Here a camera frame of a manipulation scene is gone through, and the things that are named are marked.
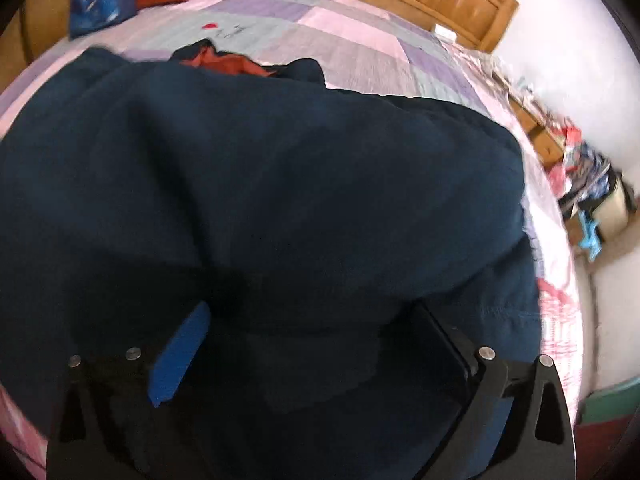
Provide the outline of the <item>wooden wardrobe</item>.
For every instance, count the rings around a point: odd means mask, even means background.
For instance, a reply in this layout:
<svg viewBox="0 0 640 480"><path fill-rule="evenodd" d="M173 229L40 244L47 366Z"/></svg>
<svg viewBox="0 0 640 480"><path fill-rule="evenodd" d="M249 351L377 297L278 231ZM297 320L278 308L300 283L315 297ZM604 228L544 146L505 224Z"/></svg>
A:
<svg viewBox="0 0 640 480"><path fill-rule="evenodd" d="M70 0L1 0L1 88L68 31Z"/></svg>

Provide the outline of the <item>dark navy winter jacket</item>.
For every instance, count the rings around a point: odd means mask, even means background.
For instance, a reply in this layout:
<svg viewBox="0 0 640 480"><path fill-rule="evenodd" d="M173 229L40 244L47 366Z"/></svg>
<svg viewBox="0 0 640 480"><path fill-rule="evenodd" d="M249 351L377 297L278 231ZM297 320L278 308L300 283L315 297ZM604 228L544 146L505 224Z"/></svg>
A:
<svg viewBox="0 0 640 480"><path fill-rule="evenodd" d="M154 359L219 479L408 479L460 408L423 318L541 343L514 136L441 100L132 62L92 48L1 143L1 382L52 428L71 356Z"/></svg>

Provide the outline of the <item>purple pink patchwork quilt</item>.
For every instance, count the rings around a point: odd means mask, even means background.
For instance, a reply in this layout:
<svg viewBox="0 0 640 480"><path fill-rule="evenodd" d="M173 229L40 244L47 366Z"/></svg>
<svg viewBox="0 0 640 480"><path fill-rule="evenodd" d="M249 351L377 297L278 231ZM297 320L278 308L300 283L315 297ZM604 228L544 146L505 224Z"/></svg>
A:
<svg viewBox="0 0 640 480"><path fill-rule="evenodd" d="M92 48L132 62L177 61L216 74L284 77L311 60L326 88L456 103L508 130L522 152L525 231L538 287L541 343L517 361L476 346L475 391L408 479L570 479L582 328L558 207L511 115L482 98L433 35L356 0L191 0L145 11L107 34L55 49L55 62L2 96L1 143L28 100ZM49 432L1 383L1 474L6 479L219 479L186 445L175 395L154 408L152 360L71 356Z"/></svg>

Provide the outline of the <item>wooden nightstand with drawers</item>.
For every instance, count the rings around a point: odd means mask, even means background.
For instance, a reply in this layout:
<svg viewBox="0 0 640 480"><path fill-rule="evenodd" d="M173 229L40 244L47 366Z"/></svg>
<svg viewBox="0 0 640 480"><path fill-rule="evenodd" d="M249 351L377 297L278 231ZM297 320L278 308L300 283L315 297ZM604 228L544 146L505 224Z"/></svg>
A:
<svg viewBox="0 0 640 480"><path fill-rule="evenodd" d="M526 133L527 139L533 145L541 165L549 171L553 166L562 162L564 145L548 128L543 119L531 112L521 101L508 96L512 112L518 118L518 123Z"/></svg>

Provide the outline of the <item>clutter pile in corner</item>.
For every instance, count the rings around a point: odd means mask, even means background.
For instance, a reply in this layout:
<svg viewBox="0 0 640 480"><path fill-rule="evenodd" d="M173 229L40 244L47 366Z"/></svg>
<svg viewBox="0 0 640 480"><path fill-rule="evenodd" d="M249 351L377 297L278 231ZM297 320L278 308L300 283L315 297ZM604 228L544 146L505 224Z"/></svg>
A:
<svg viewBox="0 0 640 480"><path fill-rule="evenodd" d="M564 122L552 132L562 155L546 165L570 244L590 262L639 215L639 194L611 159Z"/></svg>

